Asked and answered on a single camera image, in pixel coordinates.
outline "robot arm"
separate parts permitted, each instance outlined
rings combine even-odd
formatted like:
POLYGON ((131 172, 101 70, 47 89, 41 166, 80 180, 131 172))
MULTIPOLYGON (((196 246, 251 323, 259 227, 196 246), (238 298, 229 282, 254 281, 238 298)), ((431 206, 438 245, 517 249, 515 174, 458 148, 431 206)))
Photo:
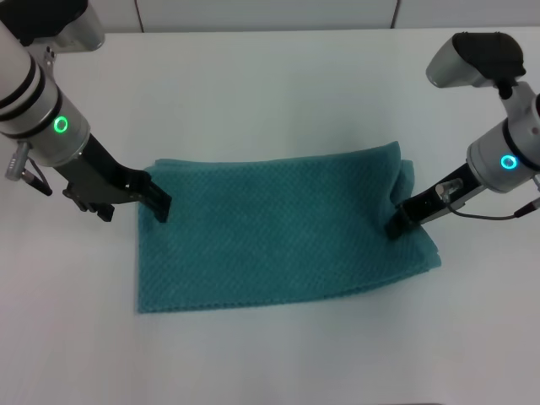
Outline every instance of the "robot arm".
POLYGON ((494 86, 507 118, 473 142, 467 163, 430 189, 398 204, 386 225, 391 239, 403 232, 453 212, 477 219, 513 219, 540 207, 540 198, 508 217, 467 215, 456 210, 486 188, 510 192, 540 173, 540 97, 525 82, 521 48, 501 33, 454 35, 437 52, 426 74, 440 88, 494 86))
POLYGON ((65 177, 63 194, 82 211, 109 222, 112 204, 139 201, 165 222, 170 196, 147 172, 112 158, 52 76, 58 52, 93 51, 105 40, 88 0, 5 0, 0 19, 0 132, 16 145, 6 177, 51 195, 45 179, 25 169, 29 159, 38 174, 43 165, 65 177))

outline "green led ring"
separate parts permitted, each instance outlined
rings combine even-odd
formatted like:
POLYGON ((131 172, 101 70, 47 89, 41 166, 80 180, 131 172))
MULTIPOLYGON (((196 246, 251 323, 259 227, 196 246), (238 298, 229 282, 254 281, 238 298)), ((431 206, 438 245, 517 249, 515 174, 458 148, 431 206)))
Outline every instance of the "green led ring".
POLYGON ((65 116, 59 116, 54 120, 54 130, 58 133, 64 133, 68 130, 68 119, 65 116))

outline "white wall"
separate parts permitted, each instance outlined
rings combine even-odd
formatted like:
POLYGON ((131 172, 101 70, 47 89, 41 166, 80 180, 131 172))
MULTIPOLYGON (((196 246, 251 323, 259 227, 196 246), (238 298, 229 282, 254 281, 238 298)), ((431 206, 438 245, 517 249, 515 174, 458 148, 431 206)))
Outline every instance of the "white wall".
POLYGON ((90 0, 106 32, 140 32, 133 0, 90 0))
POLYGON ((139 0, 145 31, 388 28, 395 0, 139 0))
POLYGON ((396 28, 540 25, 538 0, 402 0, 396 28))
MULTIPOLYGON (((90 0, 108 32, 139 32, 134 0, 90 0)), ((138 0, 146 31, 390 28, 396 0, 138 0)), ((402 0, 397 28, 540 25, 539 0, 402 0)))

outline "white tabletop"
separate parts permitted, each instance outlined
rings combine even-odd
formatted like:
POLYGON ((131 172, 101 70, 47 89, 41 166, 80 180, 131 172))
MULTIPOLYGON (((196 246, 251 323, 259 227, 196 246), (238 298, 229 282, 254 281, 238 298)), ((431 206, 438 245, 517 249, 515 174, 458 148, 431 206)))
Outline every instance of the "white tabletop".
MULTIPOLYGON (((540 90, 540 29, 504 29, 540 90)), ((56 77, 124 165, 247 161, 397 140, 416 190, 504 119, 493 89, 424 75, 455 30, 109 35, 56 77)), ((11 146, 0 139, 2 162, 11 146)), ((448 405, 540 397, 540 214, 426 226, 441 268, 341 300, 140 316, 136 206, 111 224, 62 195, 0 181, 0 403, 448 405)), ((484 192, 508 214, 533 184, 484 192)))

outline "towel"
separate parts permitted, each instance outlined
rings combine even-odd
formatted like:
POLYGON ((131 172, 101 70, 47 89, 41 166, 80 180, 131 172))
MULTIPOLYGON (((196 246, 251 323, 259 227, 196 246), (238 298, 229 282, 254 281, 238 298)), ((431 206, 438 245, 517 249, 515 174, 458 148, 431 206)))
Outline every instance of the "towel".
POLYGON ((386 237, 413 190, 397 143, 254 163, 162 159, 148 172, 172 204, 165 224, 139 208, 141 313, 324 300, 440 265, 422 228, 386 237))

